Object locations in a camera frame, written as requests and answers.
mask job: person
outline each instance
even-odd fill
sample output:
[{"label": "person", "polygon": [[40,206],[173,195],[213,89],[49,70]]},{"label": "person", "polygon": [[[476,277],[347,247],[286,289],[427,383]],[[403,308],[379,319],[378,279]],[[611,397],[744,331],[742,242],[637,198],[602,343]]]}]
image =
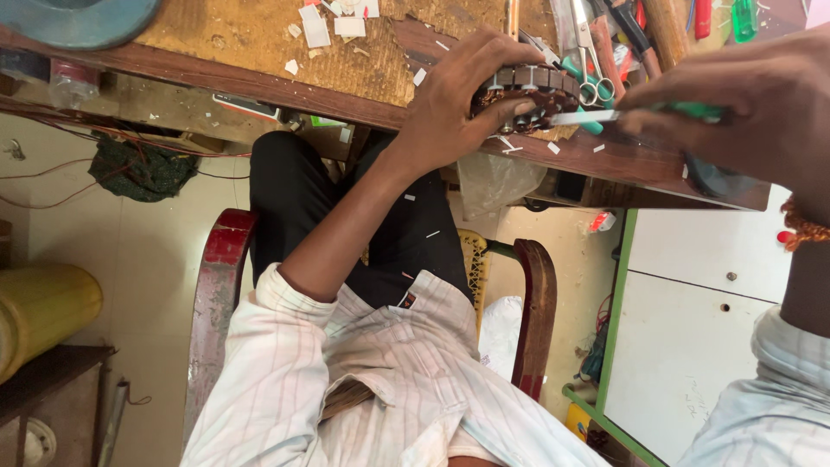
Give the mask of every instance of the person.
[{"label": "person", "polygon": [[[347,184],[330,183],[292,135],[256,142],[258,283],[232,317],[225,366],[182,466],[607,465],[476,360],[436,172],[533,105],[499,101],[470,119],[479,83],[504,64],[543,60],[489,28],[458,42],[427,75],[399,135]],[[667,101],[730,111],[707,124],[643,110]],[[830,226],[830,25],[690,57],[631,89],[618,109],[628,111],[623,130],[781,184],[813,231]],[[369,266],[359,261],[366,245]],[[828,268],[830,242],[794,252],[784,303],[756,322],[758,377],[723,391],[679,465],[826,462]]]}]

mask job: hand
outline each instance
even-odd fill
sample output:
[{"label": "hand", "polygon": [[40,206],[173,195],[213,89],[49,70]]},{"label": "hand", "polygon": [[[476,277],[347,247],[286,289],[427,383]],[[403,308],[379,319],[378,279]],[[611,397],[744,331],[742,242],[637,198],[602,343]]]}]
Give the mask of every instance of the hand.
[{"label": "hand", "polygon": [[492,27],[465,37],[427,74],[400,134],[381,156],[394,159],[391,166],[415,180],[478,149],[505,121],[535,104],[529,97],[505,99],[471,119],[473,93],[504,65],[542,62],[544,56],[535,47]]},{"label": "hand", "polygon": [[621,129],[673,140],[715,165],[792,190],[805,216],[830,225],[830,24],[778,41],[690,57],[632,88],[619,110],[699,101],[730,109],[719,124],[634,110]]}]

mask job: black trousers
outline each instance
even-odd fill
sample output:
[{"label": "black trousers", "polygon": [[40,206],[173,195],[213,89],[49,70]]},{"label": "black trousers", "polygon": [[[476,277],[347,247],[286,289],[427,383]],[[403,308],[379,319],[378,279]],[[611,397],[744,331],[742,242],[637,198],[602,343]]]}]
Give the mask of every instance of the black trousers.
[{"label": "black trousers", "polygon": [[[254,286],[267,266],[284,260],[331,212],[392,136],[369,147],[356,169],[332,183],[320,155],[299,136],[272,131],[261,136],[251,154],[251,210],[259,224],[251,244]],[[369,266],[358,261],[346,284],[370,307],[398,305],[413,280],[426,269],[467,295],[464,257],[437,170],[416,180],[398,198],[369,242]],[[438,232],[429,238],[428,235]],[[337,233],[330,239],[338,242]]]}]

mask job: knee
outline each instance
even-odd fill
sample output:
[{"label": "knee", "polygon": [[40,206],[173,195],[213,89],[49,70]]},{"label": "knee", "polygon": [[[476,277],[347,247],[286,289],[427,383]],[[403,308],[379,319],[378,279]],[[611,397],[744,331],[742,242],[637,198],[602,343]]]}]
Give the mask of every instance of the knee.
[{"label": "knee", "polygon": [[283,168],[303,157],[304,145],[299,136],[288,131],[270,131],[254,141],[251,149],[251,167],[267,170],[272,165]]}]

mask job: white cabinet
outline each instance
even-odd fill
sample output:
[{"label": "white cabinet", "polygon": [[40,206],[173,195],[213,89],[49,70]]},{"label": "white cabinet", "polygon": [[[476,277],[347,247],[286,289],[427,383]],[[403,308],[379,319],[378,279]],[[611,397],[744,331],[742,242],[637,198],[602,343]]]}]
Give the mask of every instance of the white cabinet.
[{"label": "white cabinet", "polygon": [[775,237],[788,197],[773,185],[764,213],[640,209],[628,269],[781,303],[792,254]]},{"label": "white cabinet", "polygon": [[772,306],[629,271],[605,415],[674,465],[720,392],[755,377],[749,338],[755,318]]}]

